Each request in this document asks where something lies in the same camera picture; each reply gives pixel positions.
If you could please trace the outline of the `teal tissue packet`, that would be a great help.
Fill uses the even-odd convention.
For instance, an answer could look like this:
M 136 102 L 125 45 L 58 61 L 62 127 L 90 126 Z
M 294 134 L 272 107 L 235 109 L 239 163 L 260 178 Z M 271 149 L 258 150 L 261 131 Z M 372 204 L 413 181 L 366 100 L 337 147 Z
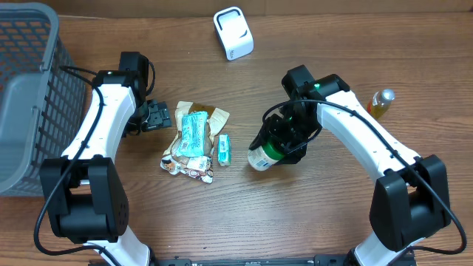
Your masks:
M 207 112 L 194 112 L 182 119 L 182 137 L 178 156 L 200 157 L 205 154 Z

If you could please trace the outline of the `brown white snack bag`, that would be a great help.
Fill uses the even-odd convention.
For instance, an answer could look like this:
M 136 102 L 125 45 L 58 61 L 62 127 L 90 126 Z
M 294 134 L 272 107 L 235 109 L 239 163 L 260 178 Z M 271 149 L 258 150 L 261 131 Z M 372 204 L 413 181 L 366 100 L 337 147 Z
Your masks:
M 230 114 L 214 106 L 180 101 L 175 110 L 177 134 L 163 152 L 160 167 L 172 175 L 184 174 L 212 183 L 214 138 Z

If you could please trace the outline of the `small teal carton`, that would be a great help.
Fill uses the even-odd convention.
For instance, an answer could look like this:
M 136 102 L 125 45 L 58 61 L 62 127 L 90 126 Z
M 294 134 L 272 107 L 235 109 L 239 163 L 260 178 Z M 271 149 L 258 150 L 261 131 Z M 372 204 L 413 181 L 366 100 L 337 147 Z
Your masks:
M 231 140 L 227 134 L 219 136 L 217 158 L 221 166 L 229 166 L 231 164 Z

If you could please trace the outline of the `yellow dish soap bottle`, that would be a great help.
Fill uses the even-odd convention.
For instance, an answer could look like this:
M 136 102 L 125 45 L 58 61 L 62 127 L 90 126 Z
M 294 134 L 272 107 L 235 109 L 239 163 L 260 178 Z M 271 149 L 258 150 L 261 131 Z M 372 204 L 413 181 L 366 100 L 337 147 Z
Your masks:
M 394 99 L 395 93 L 392 89 L 384 89 L 376 92 L 367 104 L 367 112 L 374 119 L 378 120 L 389 109 Z

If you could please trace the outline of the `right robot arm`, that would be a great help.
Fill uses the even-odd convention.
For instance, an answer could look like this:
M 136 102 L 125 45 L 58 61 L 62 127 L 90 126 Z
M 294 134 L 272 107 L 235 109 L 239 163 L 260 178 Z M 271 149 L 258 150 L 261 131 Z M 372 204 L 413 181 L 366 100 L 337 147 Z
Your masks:
M 416 245 L 451 222 L 446 166 L 422 157 L 386 131 L 361 106 L 339 76 L 314 79 L 306 66 L 282 79 L 289 100 L 269 108 L 250 144 L 248 162 L 257 171 L 296 164 L 307 145 L 326 129 L 359 161 L 374 182 L 372 233 L 345 256 L 318 255 L 317 265 L 414 265 Z

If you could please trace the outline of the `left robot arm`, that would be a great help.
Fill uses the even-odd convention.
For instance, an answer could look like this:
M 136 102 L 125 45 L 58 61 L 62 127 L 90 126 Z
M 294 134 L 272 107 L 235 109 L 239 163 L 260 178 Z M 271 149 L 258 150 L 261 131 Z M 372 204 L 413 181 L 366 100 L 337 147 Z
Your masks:
M 33 241 L 49 256 L 94 250 L 106 265 L 156 265 L 153 250 L 129 227 L 115 168 L 122 138 L 171 126 L 167 105 L 147 98 L 154 65 L 139 52 L 122 52 L 118 69 L 92 75 L 92 101 L 78 133 L 60 157 L 41 165 L 45 203 Z

